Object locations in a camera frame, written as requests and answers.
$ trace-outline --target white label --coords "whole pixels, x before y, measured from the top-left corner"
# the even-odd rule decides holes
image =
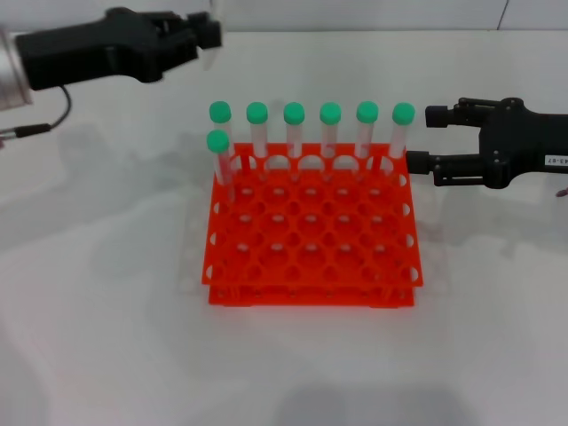
[[[566,155],[545,155],[545,166],[568,167],[568,156]]]

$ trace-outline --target white wall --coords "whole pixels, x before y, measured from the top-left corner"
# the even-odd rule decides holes
[[[501,29],[568,29],[568,0],[510,0]]]
[[[506,0],[225,0],[237,30],[495,29]],[[195,12],[207,0],[3,0],[0,21],[14,30],[94,20],[115,5],[137,11]]]

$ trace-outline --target test tube rack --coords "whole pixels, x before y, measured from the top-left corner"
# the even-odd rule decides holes
[[[354,144],[337,144],[324,158],[304,143],[290,158],[271,143],[259,158],[234,144],[233,185],[215,179],[211,194],[209,303],[413,306],[422,270],[410,178],[404,155],[380,170],[388,149],[372,144],[360,159]]]

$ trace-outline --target green cap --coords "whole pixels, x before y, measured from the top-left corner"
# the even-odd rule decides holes
[[[224,130],[213,130],[207,135],[207,148],[212,153],[221,154],[229,149],[229,135]]]
[[[370,100],[361,102],[357,107],[357,119],[360,122],[371,124],[379,118],[379,106]]]
[[[253,102],[247,106],[247,120],[251,124],[262,124],[268,120],[268,108],[262,102]]]
[[[394,121],[399,126],[407,126],[414,120],[414,115],[416,110],[412,104],[402,102],[397,104],[392,110],[392,121]]]
[[[297,102],[290,102],[286,106],[284,106],[284,121],[287,124],[292,124],[297,126],[298,124],[302,124],[305,119],[305,112],[304,107],[302,104],[298,104]]]
[[[209,117],[217,124],[223,124],[231,120],[231,107],[223,100],[213,102],[209,107]]]
[[[323,104],[319,111],[319,119],[328,126],[338,124],[341,120],[341,107],[335,102]]]

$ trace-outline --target test tube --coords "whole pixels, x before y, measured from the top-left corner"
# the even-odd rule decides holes
[[[220,185],[233,182],[231,157],[229,156],[229,135],[224,130],[212,130],[207,135],[207,148],[215,154],[215,176]]]
[[[361,102],[357,107],[357,120],[359,128],[357,130],[357,143],[355,144],[355,156],[357,158],[367,158],[371,148],[373,128],[379,118],[379,106],[370,100]]]
[[[209,106],[209,117],[216,130],[224,130],[229,137],[229,155],[234,155],[233,132],[231,129],[231,107],[223,100],[213,102]]]
[[[321,156],[333,157],[337,144],[337,124],[341,120],[341,107],[335,102],[323,104],[319,111],[319,119],[322,122]]]
[[[284,121],[286,122],[286,144],[288,156],[298,158],[302,155],[302,123],[305,119],[304,107],[297,102],[284,106]]]
[[[414,120],[414,115],[416,111],[411,104],[402,102],[397,104],[392,110],[392,121],[394,121],[394,127],[392,128],[392,135],[390,137],[389,144],[389,159],[381,162],[381,170],[389,174],[392,172],[394,165],[391,161],[397,160],[402,157],[406,148],[406,130],[408,126]]]
[[[247,120],[250,122],[250,138],[253,152],[256,157],[268,155],[266,144],[268,143],[268,108],[262,102],[253,102],[247,106]]]

